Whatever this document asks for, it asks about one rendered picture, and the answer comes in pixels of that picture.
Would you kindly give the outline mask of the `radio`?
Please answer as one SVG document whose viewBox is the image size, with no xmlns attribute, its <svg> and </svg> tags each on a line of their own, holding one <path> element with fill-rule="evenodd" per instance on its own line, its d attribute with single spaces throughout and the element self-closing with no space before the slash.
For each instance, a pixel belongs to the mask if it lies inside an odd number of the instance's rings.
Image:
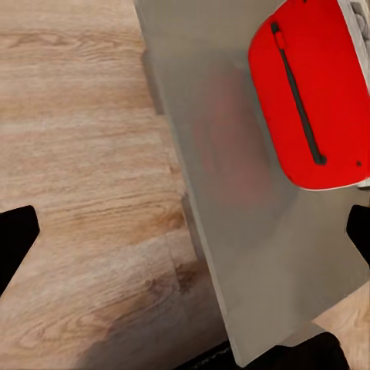
<svg viewBox="0 0 370 370">
<path fill-rule="evenodd" d="M 370 191 L 367 1 L 286 0 L 248 62 L 285 175 L 304 190 Z"/>
</svg>

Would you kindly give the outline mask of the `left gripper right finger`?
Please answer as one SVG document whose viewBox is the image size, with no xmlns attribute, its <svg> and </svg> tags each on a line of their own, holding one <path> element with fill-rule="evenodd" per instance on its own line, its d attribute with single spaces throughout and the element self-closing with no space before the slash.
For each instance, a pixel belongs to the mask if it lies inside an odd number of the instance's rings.
<svg viewBox="0 0 370 370">
<path fill-rule="evenodd" d="M 370 266 L 370 207 L 352 206 L 345 229 Z"/>
</svg>

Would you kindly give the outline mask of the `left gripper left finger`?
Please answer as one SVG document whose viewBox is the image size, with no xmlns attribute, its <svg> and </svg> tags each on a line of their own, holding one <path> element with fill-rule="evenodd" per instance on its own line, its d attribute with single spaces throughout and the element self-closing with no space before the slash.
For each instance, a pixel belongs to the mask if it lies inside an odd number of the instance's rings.
<svg viewBox="0 0 370 370">
<path fill-rule="evenodd" d="M 0 296 L 38 235 L 39 223 L 32 205 L 0 214 Z"/>
</svg>

